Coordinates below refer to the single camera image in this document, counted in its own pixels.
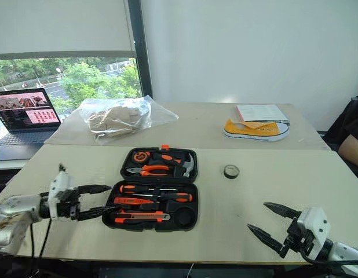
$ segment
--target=window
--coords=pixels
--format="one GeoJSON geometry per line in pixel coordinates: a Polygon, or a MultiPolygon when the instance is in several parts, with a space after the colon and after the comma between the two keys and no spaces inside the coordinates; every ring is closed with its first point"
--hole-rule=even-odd
{"type": "Polygon", "coordinates": [[[86,98],[141,97],[134,58],[0,60],[0,91],[44,87],[59,115],[86,98]]]}

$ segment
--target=black tool case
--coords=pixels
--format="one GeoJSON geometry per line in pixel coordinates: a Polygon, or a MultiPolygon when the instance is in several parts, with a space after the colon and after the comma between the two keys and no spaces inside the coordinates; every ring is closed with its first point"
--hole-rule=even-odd
{"type": "Polygon", "coordinates": [[[134,148],[127,155],[123,167],[120,171],[123,181],[114,185],[109,194],[106,207],[115,207],[108,210],[103,216],[103,223],[110,228],[120,228],[130,231],[143,231],[144,229],[155,228],[157,232],[172,232],[172,231],[188,231],[192,229],[198,216],[199,195],[196,185],[193,184],[198,174],[197,156],[196,153],[190,149],[175,149],[169,148],[167,145],[162,145],[160,148],[134,148]],[[176,162],[167,160],[167,155],[171,156],[176,162]],[[184,176],[186,168],[183,166],[184,162],[189,163],[190,157],[193,160],[193,168],[189,172],[189,176],[184,176]],[[154,174],[165,175],[148,175],[143,176],[141,173],[130,173],[128,169],[140,168],[144,165],[166,165],[169,170],[153,170],[154,174]],[[138,185],[146,186],[149,190],[140,192],[145,195],[154,195],[154,197],[134,196],[130,193],[121,193],[120,188],[124,185],[138,185]],[[163,191],[161,189],[176,189],[177,191],[163,191]],[[175,200],[161,201],[159,195],[162,193],[188,193],[191,194],[191,202],[178,202],[175,200]],[[147,199],[154,203],[145,204],[115,204],[116,197],[133,197],[139,199],[147,199]],[[147,220],[147,222],[139,222],[139,220],[127,220],[127,223],[116,223],[115,217],[117,213],[155,213],[156,211],[169,214],[169,220],[156,222],[154,220],[147,220]]]}

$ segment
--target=green foliage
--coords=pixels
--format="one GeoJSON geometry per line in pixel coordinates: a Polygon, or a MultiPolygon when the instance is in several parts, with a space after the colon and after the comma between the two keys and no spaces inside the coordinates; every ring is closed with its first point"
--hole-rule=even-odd
{"type": "Polygon", "coordinates": [[[72,104],[71,100],[64,100],[63,98],[56,97],[50,98],[55,110],[58,114],[64,114],[65,112],[71,112],[76,107],[72,104]]]}
{"type": "Polygon", "coordinates": [[[87,58],[38,58],[0,61],[0,86],[29,79],[56,75],[56,68],[66,71],[68,66],[86,63],[105,71],[105,65],[123,62],[126,58],[87,57],[87,58]]]}
{"type": "Polygon", "coordinates": [[[126,98],[141,96],[135,59],[123,68],[120,76],[103,72],[108,64],[126,61],[126,58],[39,58],[0,61],[0,86],[30,79],[59,77],[69,99],[52,98],[56,111],[72,111],[86,98],[126,98]]]}
{"type": "Polygon", "coordinates": [[[134,66],[125,67],[121,76],[108,77],[95,66],[82,62],[67,67],[61,84],[74,108],[86,98],[126,98],[140,95],[140,83],[134,66]]]}

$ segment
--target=laptop keyboard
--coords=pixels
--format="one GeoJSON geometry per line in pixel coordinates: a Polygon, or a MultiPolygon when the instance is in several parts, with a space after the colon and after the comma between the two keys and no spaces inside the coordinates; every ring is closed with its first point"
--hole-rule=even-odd
{"type": "Polygon", "coordinates": [[[53,131],[9,133],[0,140],[0,146],[44,143],[53,133],[53,131]]]}

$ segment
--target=laptop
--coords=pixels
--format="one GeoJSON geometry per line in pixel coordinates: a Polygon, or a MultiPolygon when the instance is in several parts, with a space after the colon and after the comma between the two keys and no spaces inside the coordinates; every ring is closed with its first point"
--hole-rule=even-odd
{"type": "Polygon", "coordinates": [[[61,124],[44,88],[0,92],[0,120],[0,161],[30,159],[61,124]]]}

